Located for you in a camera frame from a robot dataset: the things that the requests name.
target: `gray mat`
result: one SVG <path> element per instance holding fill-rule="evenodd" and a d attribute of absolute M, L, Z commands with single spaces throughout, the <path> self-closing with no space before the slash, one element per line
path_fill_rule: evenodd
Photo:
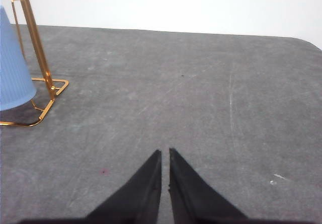
<path fill-rule="evenodd" d="M 321 50 L 293 38 L 39 30 L 53 76 L 70 86 L 40 125 L 1 128 L 2 223 L 85 216 L 157 148 L 158 223 L 173 223 L 169 147 L 249 217 L 322 223 Z M 2 119 L 28 114 L 25 104 Z"/>

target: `gold metal stand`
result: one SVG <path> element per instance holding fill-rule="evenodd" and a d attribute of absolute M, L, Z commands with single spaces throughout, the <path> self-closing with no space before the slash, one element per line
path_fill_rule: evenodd
<path fill-rule="evenodd" d="M 22 38 L 21 38 L 21 32 L 20 32 L 16 9 L 15 9 L 15 1 L 17 1 L 17 0 L 11 0 L 11 3 L 12 3 L 13 11 L 14 11 L 21 51 L 22 51 L 23 56 L 25 57 L 24 47 L 23 47 Z M 49 70 L 49 67 L 47 64 L 46 56 L 45 56 L 45 53 L 44 53 L 44 50 L 43 50 L 43 47 L 41 44 L 41 40 L 39 37 L 36 21 L 35 21 L 34 14 L 32 12 L 32 8 L 30 5 L 30 1 L 29 0 L 20 0 L 20 2 L 21 2 L 21 6 L 24 11 L 25 18 L 26 18 L 31 41 L 32 41 L 32 44 L 34 46 L 34 50 L 35 50 L 35 53 L 37 56 L 37 61 L 38 61 L 39 67 L 40 67 L 42 75 L 43 75 L 43 78 L 32 78 L 32 80 L 45 82 L 50 100 L 44 109 L 36 107 L 34 101 L 31 100 L 34 108 L 36 110 L 41 111 L 41 114 L 38 117 L 38 120 L 36 120 L 35 122 L 17 123 L 17 122 L 0 121 L 0 125 L 30 127 L 30 126 L 35 126 L 35 125 L 39 124 L 43 120 L 43 118 L 46 116 L 49 109 L 53 105 L 56 97 L 68 86 L 68 81 L 67 80 L 60 80 L 60 79 L 52 79 L 51 73 L 50 73 L 50 70 Z M 62 87 L 55 87 L 53 82 L 62 82 L 64 84 Z"/>

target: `scratch mark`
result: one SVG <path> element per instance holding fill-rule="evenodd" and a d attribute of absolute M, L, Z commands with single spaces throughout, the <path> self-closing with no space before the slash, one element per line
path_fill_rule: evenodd
<path fill-rule="evenodd" d="M 229 76 L 229 115 L 230 115 L 230 132 L 231 132 L 231 137 L 232 137 L 232 141 L 234 141 L 234 136 L 233 136 L 233 129 L 234 129 L 234 125 L 233 125 L 233 116 L 232 116 L 232 105 L 233 105 L 233 82 L 232 82 L 232 71 L 230 72 L 230 76 Z"/>
<path fill-rule="evenodd" d="M 210 68 L 213 68 L 213 65 L 211 65 L 210 67 L 208 67 L 207 69 L 203 70 L 202 72 L 206 72 L 208 71 Z M 187 83 L 189 81 L 191 81 L 193 78 L 197 77 L 197 76 L 200 76 L 201 74 L 194 74 L 192 75 L 191 77 L 189 77 L 187 80 L 185 81 L 181 81 L 180 83 L 178 83 L 177 85 L 175 85 L 174 87 L 171 87 L 169 90 L 167 90 L 167 92 L 165 92 L 162 96 L 158 97 L 154 102 L 150 103 L 150 104 L 147 104 L 141 111 L 138 112 L 138 114 L 136 115 L 139 116 L 141 115 L 143 112 L 145 112 L 148 108 L 150 108 L 151 106 L 153 106 L 156 102 L 162 100 L 167 94 L 169 94 L 171 91 L 179 88 L 181 85 L 183 85 L 184 83 Z"/>
<path fill-rule="evenodd" d="M 274 174 L 274 176 L 276 176 L 277 178 L 283 179 L 283 180 L 287 180 L 285 177 L 279 175 L 279 174 Z"/>

